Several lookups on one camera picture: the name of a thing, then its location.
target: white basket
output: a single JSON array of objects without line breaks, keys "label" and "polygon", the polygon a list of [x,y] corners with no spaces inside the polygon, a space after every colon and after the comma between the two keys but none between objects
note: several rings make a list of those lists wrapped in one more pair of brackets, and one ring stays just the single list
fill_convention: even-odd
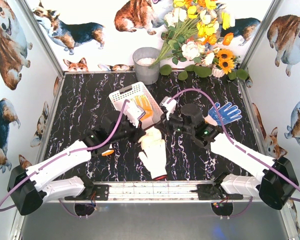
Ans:
[{"label": "white basket", "polygon": [[133,99],[135,96],[145,95],[148,101],[150,102],[153,110],[153,116],[148,117],[142,121],[142,128],[146,129],[149,126],[156,124],[160,121],[160,116],[163,111],[160,109],[156,100],[152,97],[146,86],[143,82],[137,82],[130,86],[126,86],[120,90],[112,92],[109,94],[109,98],[114,106],[115,110],[120,111],[126,99]]}]

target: white wall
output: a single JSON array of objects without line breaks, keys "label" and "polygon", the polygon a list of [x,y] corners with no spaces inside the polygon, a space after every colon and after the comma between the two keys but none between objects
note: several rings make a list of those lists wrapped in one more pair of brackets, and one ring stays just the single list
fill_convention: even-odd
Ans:
[{"label": "white wall", "polygon": [[[300,17],[300,0],[284,0],[273,20],[285,15]],[[278,127],[278,144],[288,151],[286,157],[292,162],[300,184],[300,145],[296,139],[286,139],[284,135],[289,132],[287,126],[291,126],[292,111],[300,101],[300,62],[292,67],[289,77],[286,64],[280,61],[279,67],[275,66],[276,55],[277,51],[270,47],[266,32],[248,64],[253,80],[249,93],[259,109],[267,134]],[[296,191],[293,197],[300,198],[300,193]],[[295,205],[300,225],[300,203],[295,202]]]},{"label": "white wall", "polygon": [[[52,106],[57,72],[16,2],[9,0],[8,3],[22,26],[27,41],[33,44],[26,58],[31,61],[30,68],[22,68],[22,79],[16,90],[8,88],[0,75],[0,100],[6,98],[13,104],[21,123],[19,129],[17,124],[15,126],[9,124],[7,159],[12,163],[13,169],[19,165],[19,155],[23,155],[31,163],[36,160],[39,146],[30,147],[30,141],[37,130],[37,122],[42,114],[44,102],[47,101],[49,107]],[[5,173],[0,170],[0,200],[7,194],[10,173],[8,168]],[[3,207],[11,204],[12,201],[8,199]],[[9,239],[15,212],[16,209],[11,209],[0,213],[0,240]]]},{"label": "white wall", "polygon": [[[32,9],[39,5],[39,0],[29,0],[28,4]],[[155,28],[156,34],[149,35],[147,31],[138,29],[136,32],[119,32],[114,25],[114,19],[118,10],[120,10],[128,0],[108,1],[91,1],[81,0],[80,4],[69,3],[67,0],[42,0],[43,7],[46,10],[56,10],[60,13],[59,19],[66,24],[83,24],[94,22],[106,27],[106,39],[103,49],[98,49],[97,42],[92,40],[81,46],[74,48],[74,55],[69,55],[68,51],[64,51],[62,46],[55,44],[47,35],[47,32],[41,27],[43,34],[46,36],[51,48],[53,49],[60,65],[64,71],[68,67],[64,64],[63,59],[77,63],[81,58],[85,58],[89,71],[100,71],[98,64],[104,65],[133,65],[132,55],[135,50],[142,47],[153,47],[161,49],[163,41],[161,33],[166,31],[162,25]],[[163,5],[172,4],[172,0],[161,0]],[[227,9],[234,14],[236,19],[257,18],[263,20],[272,0],[225,0]],[[229,46],[223,46],[234,51],[237,56],[243,59],[252,39],[244,46],[238,46],[242,43],[242,37],[235,38]],[[177,66],[172,60],[162,61],[162,65],[169,63],[174,68],[184,68],[189,62],[179,62]]]}]

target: white glove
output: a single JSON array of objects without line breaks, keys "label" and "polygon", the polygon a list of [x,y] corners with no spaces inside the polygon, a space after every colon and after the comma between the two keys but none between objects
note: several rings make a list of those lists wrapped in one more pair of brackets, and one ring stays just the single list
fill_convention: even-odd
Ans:
[{"label": "white glove", "polygon": [[157,180],[158,177],[167,176],[166,142],[161,139],[161,132],[154,127],[145,132],[146,135],[138,141],[144,151],[139,152],[139,158],[150,172],[151,178]]}]

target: black marble table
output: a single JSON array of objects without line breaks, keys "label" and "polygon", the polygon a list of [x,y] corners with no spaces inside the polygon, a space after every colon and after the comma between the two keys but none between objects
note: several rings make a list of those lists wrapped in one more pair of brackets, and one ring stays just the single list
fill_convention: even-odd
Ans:
[{"label": "black marble table", "polygon": [[[200,88],[215,102],[224,105],[232,102],[241,110],[242,118],[229,123],[226,128],[230,136],[249,148],[258,150],[256,139],[237,83],[218,78],[199,78],[190,75],[186,81],[177,78],[178,73],[160,76],[157,83],[147,86],[159,103],[165,96],[173,96],[186,88]],[[50,132],[44,159],[70,146],[83,137],[88,129],[99,123],[104,114],[114,110],[109,94],[136,83],[134,72],[67,74],[64,80],[53,126]],[[187,92],[177,99],[177,111],[184,104],[195,103],[204,113],[212,107],[210,102],[197,92]],[[248,172],[231,161],[198,148],[190,136],[176,132],[164,136],[166,140],[168,179],[171,181],[210,180],[222,172],[248,176]],[[70,169],[59,179],[86,174],[96,182],[151,181],[149,171],[138,158],[138,144],[120,142],[114,144],[115,153],[110,156],[92,158],[86,163]]]}]

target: metal frame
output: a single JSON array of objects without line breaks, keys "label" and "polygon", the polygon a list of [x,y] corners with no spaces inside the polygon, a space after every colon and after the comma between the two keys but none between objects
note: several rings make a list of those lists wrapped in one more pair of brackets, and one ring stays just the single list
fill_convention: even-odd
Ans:
[{"label": "metal frame", "polygon": [[[254,51],[258,47],[258,43],[260,42],[261,37],[266,32],[268,26],[270,25],[278,7],[281,5],[283,0],[273,0],[260,27],[255,35],[243,61],[241,63],[241,67],[243,69],[247,68],[248,62],[253,56]],[[64,79],[66,75],[69,74],[97,74],[97,73],[107,73],[107,74],[118,74],[118,73],[130,73],[134,71],[90,71],[90,72],[64,72],[62,67],[59,64],[57,57],[55,56],[53,50],[51,49],[47,39],[42,33],[40,26],[37,24],[36,19],[34,18],[32,11],[26,0],[17,0],[19,7],[22,9],[24,15],[29,21],[34,34],[37,35],[39,41],[42,44],[43,49],[46,54],[50,57],[52,63],[59,76],[62,76],[59,81],[58,89],[56,97],[53,100],[51,111],[52,114],[48,118],[48,124],[46,126],[46,131],[44,136],[42,136],[42,142],[39,147],[39,152],[36,158],[36,164],[42,162],[44,160],[45,151],[48,145],[49,135],[53,125],[53,119],[56,115],[56,108],[59,103],[59,99],[61,96],[62,87],[64,84]],[[251,122],[251,126],[253,129],[253,133],[258,145],[258,148],[261,153],[265,153],[265,147],[263,144],[263,139],[261,135],[261,129],[258,125],[258,121],[253,114],[251,98],[247,91],[245,83],[239,81],[239,89],[242,93],[243,102],[245,103],[248,117]],[[111,187],[111,192],[109,194],[109,199],[107,203],[211,203],[216,202],[217,200],[208,200],[202,201],[198,200],[197,193],[191,193],[189,190],[195,190],[197,184],[209,184],[212,181],[167,181],[167,182],[95,182],[95,184],[107,184]],[[232,202],[248,202],[249,197],[245,197],[243,200],[233,200]],[[254,202],[261,202],[260,199],[256,198],[253,200]],[[67,203],[76,202],[76,203],[86,203],[87,201],[66,201]],[[285,224],[285,228],[289,237],[289,240],[294,240],[298,238],[298,232],[295,226],[295,222],[290,213],[288,204],[284,206],[281,210],[281,215]],[[10,240],[19,240],[21,237],[21,231],[23,227],[25,217],[21,216],[18,211],[16,211],[16,215],[12,224],[11,232],[10,232]]]}]

